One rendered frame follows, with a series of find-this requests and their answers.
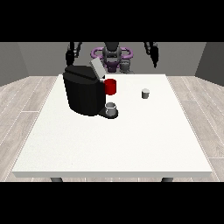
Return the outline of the pale grey machine lid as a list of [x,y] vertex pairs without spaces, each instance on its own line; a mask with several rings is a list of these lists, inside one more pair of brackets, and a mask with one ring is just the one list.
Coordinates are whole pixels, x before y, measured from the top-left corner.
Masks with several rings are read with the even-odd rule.
[[99,80],[102,80],[106,74],[106,71],[99,58],[92,59],[90,61],[91,67],[94,69],[94,72]]

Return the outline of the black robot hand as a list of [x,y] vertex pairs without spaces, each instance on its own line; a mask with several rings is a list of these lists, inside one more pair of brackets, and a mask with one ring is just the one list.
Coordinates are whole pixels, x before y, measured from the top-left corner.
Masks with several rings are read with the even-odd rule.
[[157,67],[157,64],[158,64],[158,48],[157,47],[150,49],[150,57],[152,59],[153,66]]
[[74,52],[67,51],[66,52],[66,65],[71,66],[74,63]]

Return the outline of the red pod holder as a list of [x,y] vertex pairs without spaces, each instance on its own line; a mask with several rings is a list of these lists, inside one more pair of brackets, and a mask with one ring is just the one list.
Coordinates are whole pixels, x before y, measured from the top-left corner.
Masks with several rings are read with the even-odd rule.
[[114,95],[116,93],[116,80],[106,79],[104,81],[104,87],[106,95]]

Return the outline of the black coffee machine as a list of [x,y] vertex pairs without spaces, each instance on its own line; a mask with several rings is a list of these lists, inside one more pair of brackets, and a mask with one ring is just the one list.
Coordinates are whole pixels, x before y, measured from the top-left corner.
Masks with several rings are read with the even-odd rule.
[[104,80],[99,80],[91,66],[67,66],[63,73],[66,96],[71,110],[83,116],[118,117],[106,114]]

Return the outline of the small grey cup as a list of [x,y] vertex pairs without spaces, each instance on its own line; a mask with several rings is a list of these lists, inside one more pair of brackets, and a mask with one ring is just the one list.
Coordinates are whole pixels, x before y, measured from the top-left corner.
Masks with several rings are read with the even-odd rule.
[[114,116],[116,114],[116,105],[113,102],[108,102],[105,105],[105,109],[108,116]]

